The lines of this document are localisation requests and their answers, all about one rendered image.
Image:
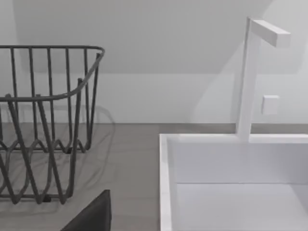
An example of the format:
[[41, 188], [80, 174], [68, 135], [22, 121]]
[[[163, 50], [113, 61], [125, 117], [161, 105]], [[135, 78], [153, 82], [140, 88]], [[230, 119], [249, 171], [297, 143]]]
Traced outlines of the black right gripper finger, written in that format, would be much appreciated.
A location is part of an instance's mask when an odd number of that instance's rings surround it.
[[104, 190], [60, 231], [111, 231], [111, 195]]

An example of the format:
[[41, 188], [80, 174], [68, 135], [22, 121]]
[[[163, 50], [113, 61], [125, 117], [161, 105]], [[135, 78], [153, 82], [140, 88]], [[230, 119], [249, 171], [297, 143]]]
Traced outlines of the white sink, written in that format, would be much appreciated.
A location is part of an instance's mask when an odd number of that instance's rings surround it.
[[160, 134], [160, 231], [308, 231], [308, 135]]

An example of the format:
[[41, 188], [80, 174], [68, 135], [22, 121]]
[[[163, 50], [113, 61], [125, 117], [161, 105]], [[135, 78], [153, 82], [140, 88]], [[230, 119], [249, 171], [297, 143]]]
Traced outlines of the tall white tap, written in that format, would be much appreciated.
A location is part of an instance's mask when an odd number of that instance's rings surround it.
[[236, 135], [241, 142], [248, 142], [251, 135], [258, 58], [262, 41], [275, 48], [287, 48], [291, 43], [291, 33], [264, 19], [247, 17], [241, 69], [239, 117], [236, 123]]

